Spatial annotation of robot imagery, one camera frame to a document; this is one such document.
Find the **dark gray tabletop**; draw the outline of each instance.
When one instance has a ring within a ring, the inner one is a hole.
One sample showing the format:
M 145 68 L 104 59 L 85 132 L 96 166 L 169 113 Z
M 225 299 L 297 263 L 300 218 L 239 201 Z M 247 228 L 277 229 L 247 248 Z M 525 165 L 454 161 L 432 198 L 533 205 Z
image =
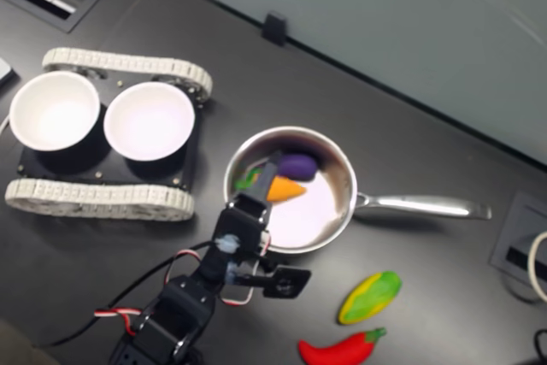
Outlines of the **dark gray tabletop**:
M 204 0 L 102 0 L 69 35 L 0 1 L 0 33 L 0 56 L 21 76 L 0 91 L 1 117 L 56 46 L 183 58 L 207 68 L 215 81 L 193 221 L 50 218 L 0 203 L 0 316 L 33 342 L 72 332 L 149 267 L 209 238 L 232 153 L 256 132 L 298 125 L 341 146 L 364 192 L 465 197 L 489 203 L 494 218 L 354 218 L 325 249 L 291 258 L 314 273 L 299 299 L 267 300 L 257 293 L 246 307 L 219 306 L 198 343 L 207 364 L 298 364 L 299 339 L 331 344 L 379 326 L 389 335 L 371 365 L 533 363 L 532 335 L 546 325 L 545 307 L 510 296 L 488 260 L 515 193 L 547 201 L 544 173 L 298 49 L 267 43 L 254 27 Z M 16 176 L 20 153 L 6 132 L 0 187 Z M 179 265 L 181 271 L 192 267 Z M 394 303 L 364 323 L 336 325 L 347 292 L 387 269 L 404 282 Z M 152 278 L 125 304 L 143 306 L 161 283 Z M 120 321 L 103 320 L 50 353 L 66 364 L 106 363 L 122 333 Z

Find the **white paper bowl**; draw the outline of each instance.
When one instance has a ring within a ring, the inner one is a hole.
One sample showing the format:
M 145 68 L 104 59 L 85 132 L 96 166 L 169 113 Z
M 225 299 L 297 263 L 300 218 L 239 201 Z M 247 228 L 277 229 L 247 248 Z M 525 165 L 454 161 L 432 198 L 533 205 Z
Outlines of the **white paper bowl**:
M 150 162 L 182 147 L 195 119 L 190 98 L 183 91 L 165 83 L 140 83 L 110 104 L 104 134 L 124 157 Z
M 9 123 L 27 147 L 62 150 L 89 133 L 100 111 L 97 90 L 88 79 L 72 72 L 51 72 L 21 87 L 11 102 Z

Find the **red pepper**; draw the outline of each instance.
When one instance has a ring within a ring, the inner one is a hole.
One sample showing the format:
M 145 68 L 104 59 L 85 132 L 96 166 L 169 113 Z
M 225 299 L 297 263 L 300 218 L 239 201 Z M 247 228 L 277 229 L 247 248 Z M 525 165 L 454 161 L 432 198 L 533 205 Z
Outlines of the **red pepper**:
M 373 353 L 374 344 L 384 335 L 385 328 L 356 333 L 327 348 L 315 348 L 307 342 L 300 341 L 298 350 L 308 365 L 359 365 Z

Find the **red and white wire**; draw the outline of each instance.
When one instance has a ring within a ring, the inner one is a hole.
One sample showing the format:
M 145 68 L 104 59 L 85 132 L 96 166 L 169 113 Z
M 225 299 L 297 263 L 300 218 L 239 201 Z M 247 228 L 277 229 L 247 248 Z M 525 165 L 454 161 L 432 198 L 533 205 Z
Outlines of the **red and white wire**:
M 182 255 L 193 256 L 198 261 L 202 261 L 202 258 L 194 250 L 180 250 L 179 252 L 177 252 L 173 256 L 173 258 L 176 258 L 177 256 L 182 256 Z M 167 272 L 165 273 L 165 277 L 163 278 L 163 284 L 164 285 L 169 282 L 169 275 L 171 274 L 171 269 L 173 268 L 173 265 L 174 265 L 174 259 L 173 259 L 173 262 L 171 264 L 169 264 L 169 268 L 168 268 Z
M 129 335 L 135 336 L 135 332 L 131 329 L 131 321 L 129 315 L 141 315 L 142 311 L 135 308 L 112 308 L 112 309 L 96 309 L 94 315 L 97 318 L 108 318 L 112 316 L 120 316 L 126 326 L 126 331 Z
M 270 244 L 272 243 L 272 236 L 270 233 L 266 232 L 266 234 L 268 235 L 268 239 L 266 240 L 266 243 L 264 245 L 264 247 L 262 247 L 262 251 L 260 251 L 260 256 L 265 256 L 266 253 L 268 252 L 268 248 L 270 246 Z M 260 261 L 256 261 L 255 262 L 255 266 L 253 267 L 253 276 L 256 275 L 256 271 L 258 271 L 258 264 L 260 263 Z M 253 298 L 253 292 L 254 292 L 255 288 L 250 288 L 249 289 L 249 293 L 247 294 L 247 298 L 244 299 L 243 301 L 238 301 L 237 299 L 228 299 L 228 298 L 223 298 L 221 297 L 221 301 L 223 303 L 225 303 L 226 305 L 230 305 L 230 306 L 233 306 L 233 307 L 240 307 L 242 305 L 246 305 L 250 302 L 250 300 Z

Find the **black cable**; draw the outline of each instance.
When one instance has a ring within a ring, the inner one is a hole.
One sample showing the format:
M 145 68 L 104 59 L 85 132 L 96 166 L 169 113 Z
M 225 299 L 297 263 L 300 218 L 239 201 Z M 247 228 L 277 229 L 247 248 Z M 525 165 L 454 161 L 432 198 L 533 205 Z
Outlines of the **black cable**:
M 538 353 L 539 361 L 541 361 L 541 365 L 547 365 L 547 357 L 545 357 L 543 350 L 541 349 L 541 345 L 539 344 L 539 337 L 543 333 L 547 333 L 547 329 L 540 329 L 533 335 L 533 347 L 536 349 L 536 352 Z
M 200 243 L 198 245 L 194 245 L 190 248 L 190 250 L 200 250 L 204 247 L 212 245 L 212 241 L 205 241 L 203 243 Z M 140 286 L 143 282 L 145 282 L 150 276 L 158 272 L 160 269 L 166 267 L 167 265 L 173 264 L 176 260 L 179 258 L 185 256 L 185 254 L 182 254 L 180 256 L 170 256 L 167 260 L 164 262 L 160 262 L 155 267 L 148 270 L 145 274 L 141 275 L 137 280 L 133 281 L 125 290 L 123 290 L 116 298 L 114 298 L 110 303 L 106 306 L 107 309 L 110 309 L 114 307 L 119 301 L 121 301 L 124 297 L 126 297 L 127 294 L 129 294 L 131 291 L 133 291 L 135 288 Z M 58 339 L 57 341 L 50 342 L 49 344 L 41 344 L 38 345 L 37 348 L 43 349 L 43 348 L 53 348 L 54 346 L 59 346 L 66 344 L 76 338 L 78 338 L 80 335 L 85 333 L 89 328 L 93 327 L 101 318 L 93 318 L 89 322 L 87 322 L 82 328 L 80 328 L 78 331 L 68 335 L 67 337 L 63 339 Z

